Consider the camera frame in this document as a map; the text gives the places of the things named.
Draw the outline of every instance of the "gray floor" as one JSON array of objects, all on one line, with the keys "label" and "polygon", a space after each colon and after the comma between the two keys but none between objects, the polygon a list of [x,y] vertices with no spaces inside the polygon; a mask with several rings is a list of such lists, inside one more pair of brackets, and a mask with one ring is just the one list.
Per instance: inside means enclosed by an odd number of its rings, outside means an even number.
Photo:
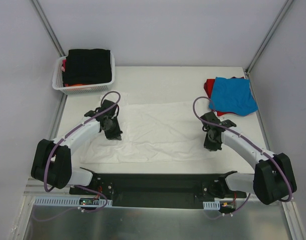
[{"label": "gray floor", "polygon": [[[50,218],[66,207],[35,206],[35,216]],[[281,204],[250,201],[233,217],[209,220],[217,211],[105,208],[96,213],[72,210],[52,221],[31,221],[26,240],[267,240],[291,239]]]}]

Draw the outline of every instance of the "stack of folded cloth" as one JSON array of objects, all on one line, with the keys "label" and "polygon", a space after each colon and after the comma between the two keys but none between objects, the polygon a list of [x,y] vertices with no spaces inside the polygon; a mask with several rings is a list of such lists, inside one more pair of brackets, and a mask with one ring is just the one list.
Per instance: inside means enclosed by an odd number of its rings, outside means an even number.
[{"label": "stack of folded cloth", "polygon": [[248,79],[235,77],[208,79],[204,89],[215,105],[210,102],[209,108],[215,110],[218,116],[229,113],[246,116],[258,109]]},{"label": "stack of folded cloth", "polygon": [[111,52],[105,49],[71,49],[63,61],[64,87],[105,84],[112,80]]}]

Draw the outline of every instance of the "gray wall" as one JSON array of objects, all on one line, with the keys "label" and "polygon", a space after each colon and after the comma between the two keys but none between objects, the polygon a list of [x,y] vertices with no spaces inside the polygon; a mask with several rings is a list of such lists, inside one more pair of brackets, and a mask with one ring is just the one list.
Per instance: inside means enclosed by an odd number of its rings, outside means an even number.
[{"label": "gray wall", "polygon": [[66,53],[107,48],[118,66],[244,68],[284,2],[40,0]]},{"label": "gray wall", "polygon": [[251,72],[268,142],[291,158],[306,226],[306,0],[296,0]]},{"label": "gray wall", "polygon": [[0,240],[8,236],[59,94],[58,54],[28,0],[0,1]]}]

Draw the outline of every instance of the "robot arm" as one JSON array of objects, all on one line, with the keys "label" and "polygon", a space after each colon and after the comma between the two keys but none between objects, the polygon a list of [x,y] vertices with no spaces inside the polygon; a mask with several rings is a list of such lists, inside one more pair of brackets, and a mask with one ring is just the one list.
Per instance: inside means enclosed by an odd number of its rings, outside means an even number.
[{"label": "robot arm", "polygon": [[87,139],[94,137],[101,131],[104,131],[108,140],[121,140],[121,134],[123,132],[120,130],[117,120],[118,105],[105,114],[90,119],[98,115],[98,113],[112,107],[113,104],[114,102],[112,101],[104,100],[100,107],[94,111],[87,112],[82,121],[69,134],[53,140],[41,140],[38,143],[34,158],[31,171],[32,177],[42,182],[44,181],[48,156],[51,154],[54,146],[61,141],[54,156],[52,156],[55,159],[50,163],[47,183],[58,189],[62,189],[66,185],[88,186],[93,177],[93,173],[83,168],[72,167],[71,156]]},{"label": "robot arm", "polygon": [[209,186],[208,193],[215,197],[223,198],[229,191],[249,192],[256,194],[259,200],[266,205],[287,196],[288,189],[281,174],[276,170],[272,162],[263,155],[264,152],[272,157],[282,169],[289,181],[292,192],[296,191],[292,166],[285,154],[277,155],[263,147],[260,148],[262,152],[259,152],[241,138],[242,133],[236,127],[236,124],[230,120],[221,122],[213,112],[204,114],[201,119],[230,128],[234,132],[239,133],[237,135],[224,128],[203,122],[203,131],[207,132],[204,142],[206,149],[210,151],[221,150],[221,145],[225,144],[243,157],[255,171],[254,174],[242,174],[235,171],[228,172],[222,175],[217,182]]}]

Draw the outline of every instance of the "white table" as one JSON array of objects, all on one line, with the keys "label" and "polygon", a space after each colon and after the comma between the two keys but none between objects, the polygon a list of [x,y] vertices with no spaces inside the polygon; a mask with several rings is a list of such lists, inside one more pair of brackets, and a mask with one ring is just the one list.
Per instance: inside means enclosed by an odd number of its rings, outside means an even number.
[{"label": "white table", "polygon": [[[112,89],[129,93],[129,104],[160,104],[185,101],[192,101],[193,103],[197,97],[206,95],[203,89],[206,79],[216,76],[224,78],[242,77],[244,72],[241,67],[123,66],[116,67],[116,78]],[[98,93],[69,95],[58,136],[62,136],[73,128],[86,112],[98,107],[99,101],[100,95]],[[224,117],[236,123],[254,142],[265,146],[256,113],[246,117],[234,114],[227,114]],[[213,174],[226,173],[232,170],[240,173],[253,173],[250,165],[227,146],[223,146],[222,151],[217,151],[214,158],[204,161],[113,164],[72,162],[72,165],[74,167],[81,166],[98,173]]]}]

